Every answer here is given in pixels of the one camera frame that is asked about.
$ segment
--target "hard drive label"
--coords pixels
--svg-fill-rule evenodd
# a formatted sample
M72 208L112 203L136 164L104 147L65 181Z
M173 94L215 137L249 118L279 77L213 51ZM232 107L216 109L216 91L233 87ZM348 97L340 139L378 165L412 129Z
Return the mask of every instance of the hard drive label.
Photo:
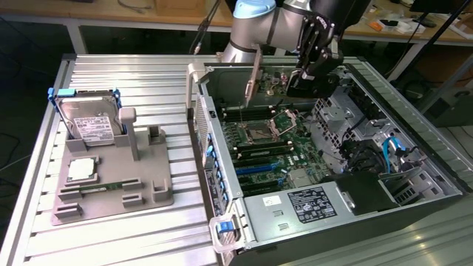
M288 196L301 223L337 216L322 187L291 192Z
M108 116L73 119L80 136L85 142L113 140L113 131Z

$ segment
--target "motherboard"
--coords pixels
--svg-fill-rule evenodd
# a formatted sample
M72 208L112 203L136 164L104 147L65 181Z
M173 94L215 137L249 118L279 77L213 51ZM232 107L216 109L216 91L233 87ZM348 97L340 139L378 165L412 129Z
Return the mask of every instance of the motherboard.
M305 127L313 122L293 108L223 109L220 122L245 196L317 184L330 174Z

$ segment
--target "desk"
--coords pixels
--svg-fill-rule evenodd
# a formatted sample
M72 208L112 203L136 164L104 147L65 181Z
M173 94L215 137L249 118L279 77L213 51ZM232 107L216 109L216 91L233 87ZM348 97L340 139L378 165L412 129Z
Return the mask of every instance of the desk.
M136 0L133 4L137 6L153 6L153 0ZM406 17L410 16L409 8L400 4L390 3L389 0L376 0L376 5L394 12L402 11ZM159 16L155 8L145 10L144 14L139 14L133 10L123 8L116 0L95 0L93 3L79 3L71 0L0 0L0 14L7 21L65 25L77 54L87 53L87 46L80 33L80 26L83 25L96 27L197 30L203 20L203 17ZM409 34L377 32L366 25L366 23L376 18L374 14L368 13L364 17L357 25L346 29L344 39L370 40L376 42L408 42ZM231 32L232 21L231 10L225 4L221 4L208 31ZM426 28L422 34L417 34L413 37L410 42L414 45L409 49L388 80L396 79L402 73L444 23L436 18L433 18L433 21L437 23L437 27ZM465 39L448 29L436 44L473 46L473 40ZM285 51L279 49L276 55L281 55L284 52Z

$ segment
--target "floor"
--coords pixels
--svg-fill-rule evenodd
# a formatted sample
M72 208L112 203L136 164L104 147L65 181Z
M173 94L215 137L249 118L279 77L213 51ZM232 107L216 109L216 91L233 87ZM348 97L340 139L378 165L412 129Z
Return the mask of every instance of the floor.
M63 26L33 23L11 25L15 29L0 22L1 166L24 158L32 152L48 104L45 93L53 84L63 54L73 53ZM83 35L92 54L187 54L195 32L83 27ZM223 51L228 39L228 33L207 34L200 54L215 54ZM341 44L345 56L364 56L380 73L385 73L393 67L404 48L405 44L374 45L373 42L361 41L344 41ZM272 54L273 48L265 48L264 51L265 54ZM20 140L15 150L17 141L9 135ZM28 161L25 158L0 170L3 180L0 182L0 243Z

